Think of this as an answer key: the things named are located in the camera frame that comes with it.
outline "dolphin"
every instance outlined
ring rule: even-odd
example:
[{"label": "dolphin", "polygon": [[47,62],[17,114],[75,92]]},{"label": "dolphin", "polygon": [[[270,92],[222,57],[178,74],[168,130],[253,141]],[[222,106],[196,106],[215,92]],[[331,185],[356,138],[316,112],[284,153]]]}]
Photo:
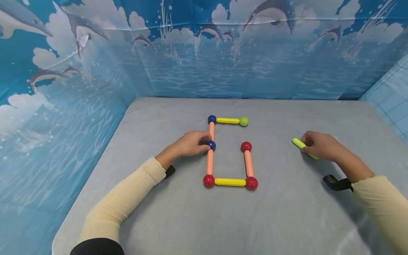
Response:
[{"label": "dolphin", "polygon": [[109,41],[109,39],[107,38],[107,36],[105,35],[105,33],[103,32],[102,28],[100,28],[97,24],[95,24],[93,21],[85,19],[85,18],[81,18],[78,15],[75,14],[70,14],[67,13],[65,10],[62,9],[62,11],[67,15],[68,20],[69,20],[69,25],[71,26],[71,32],[75,37],[76,40],[76,44],[77,44],[77,50],[78,50],[78,55],[79,57],[81,57],[81,53],[80,51],[82,50],[81,48],[81,44],[80,44],[80,39],[78,37],[78,28],[80,29],[84,29],[86,30],[86,32],[88,33],[88,40],[90,40],[90,34],[94,33],[97,35],[102,36],[103,38],[105,38],[107,41]]},{"label": "dolphin", "polygon": [[16,0],[0,0],[0,26],[2,39],[9,39],[16,29],[53,36],[34,13]]},{"label": "dolphin", "polygon": [[203,33],[207,32],[212,35],[213,38],[218,38],[222,42],[224,42],[224,36],[222,35],[220,29],[213,23],[213,21],[210,22],[208,25],[204,25],[201,27],[200,32],[198,33],[198,37]]},{"label": "dolphin", "polygon": [[336,44],[338,45],[340,43],[340,39],[341,39],[341,25],[336,27],[336,28],[332,28],[327,30],[326,32],[324,32],[320,38],[325,37],[326,35],[330,35],[332,38],[332,41],[336,41]]},{"label": "dolphin", "polygon": [[244,25],[244,29],[256,17],[269,17],[274,20],[271,22],[274,26],[284,26],[292,34],[295,28],[295,11],[292,8],[289,0],[266,0],[258,5],[251,13],[248,21]]},{"label": "dolphin", "polygon": [[133,39],[133,45],[135,45],[137,42],[143,43],[144,46],[150,46],[152,49],[154,49],[152,43],[144,36],[140,35]]},{"label": "dolphin", "polygon": [[35,86],[37,82],[42,81],[42,80],[55,81],[56,79],[62,79],[62,78],[68,78],[68,76],[66,76],[64,73],[60,73],[57,71],[44,70],[44,69],[38,68],[38,72],[33,74],[30,77],[29,83],[30,83],[30,87],[33,90],[33,92],[37,94],[37,88]]},{"label": "dolphin", "polygon": [[234,42],[234,36],[232,35],[231,31],[225,32],[222,34],[225,39],[228,41]]},{"label": "dolphin", "polygon": [[79,70],[76,69],[75,67],[68,66],[68,68],[65,69],[64,74],[72,74],[72,75],[74,75],[74,74],[77,74],[77,73],[80,73],[80,72],[81,72],[81,71],[79,71]]}]

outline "yellow rod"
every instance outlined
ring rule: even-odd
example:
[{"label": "yellow rod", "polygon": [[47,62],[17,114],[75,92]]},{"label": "yellow rod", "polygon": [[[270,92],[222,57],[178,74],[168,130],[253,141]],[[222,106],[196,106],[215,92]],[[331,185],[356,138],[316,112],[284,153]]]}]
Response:
[{"label": "yellow rod", "polygon": [[[293,138],[292,139],[292,143],[294,145],[296,145],[299,149],[303,149],[304,147],[306,147],[306,144],[304,144],[301,140],[297,139],[297,138]],[[314,158],[315,160],[318,160],[319,158],[308,153],[309,156],[311,156],[312,158]]]},{"label": "yellow rod", "polygon": [[216,185],[223,185],[223,186],[239,186],[239,187],[244,187],[246,185],[245,180],[240,180],[240,179],[221,179],[221,178],[216,178],[215,179],[215,184]]},{"label": "yellow rod", "polygon": [[239,124],[239,119],[233,118],[217,118],[218,123]]}]

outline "red ball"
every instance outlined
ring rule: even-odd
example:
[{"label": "red ball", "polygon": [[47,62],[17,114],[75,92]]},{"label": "red ball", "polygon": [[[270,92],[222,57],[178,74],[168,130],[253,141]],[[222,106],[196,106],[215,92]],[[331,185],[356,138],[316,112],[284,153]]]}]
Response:
[{"label": "red ball", "polygon": [[251,151],[252,150],[252,144],[250,142],[243,142],[241,144],[241,151]]},{"label": "red ball", "polygon": [[214,176],[212,175],[204,176],[203,183],[205,187],[211,188],[212,186],[214,186],[214,181],[215,181]]},{"label": "red ball", "polygon": [[251,191],[255,190],[258,187],[258,180],[256,180],[255,177],[248,177],[245,187]]}]

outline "gray table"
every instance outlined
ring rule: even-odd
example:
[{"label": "gray table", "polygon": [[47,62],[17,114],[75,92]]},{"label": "gray table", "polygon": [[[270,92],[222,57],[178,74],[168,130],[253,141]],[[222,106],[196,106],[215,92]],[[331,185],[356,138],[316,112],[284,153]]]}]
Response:
[{"label": "gray table", "polygon": [[214,176],[245,178],[242,142],[253,145],[256,191],[203,187],[206,157],[183,158],[125,221],[126,254],[390,254],[349,191],[322,183],[337,166],[304,155],[291,143],[306,130],[331,133],[377,174],[408,195],[408,150],[364,102],[141,98],[127,110],[54,242],[67,255],[89,210],[148,157],[191,129],[207,130],[207,117],[250,123],[216,124]]}]

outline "orange rod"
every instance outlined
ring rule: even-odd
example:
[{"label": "orange rod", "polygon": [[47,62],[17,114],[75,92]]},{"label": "orange rod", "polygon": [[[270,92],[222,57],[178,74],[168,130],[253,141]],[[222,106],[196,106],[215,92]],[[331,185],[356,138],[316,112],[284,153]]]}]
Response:
[{"label": "orange rod", "polygon": [[207,174],[213,175],[213,159],[214,159],[214,151],[209,150],[207,153]]},{"label": "orange rod", "polygon": [[214,141],[214,122],[210,122],[210,135]]},{"label": "orange rod", "polygon": [[252,167],[251,152],[245,151],[244,157],[245,157],[246,176],[254,177],[254,168]]}]

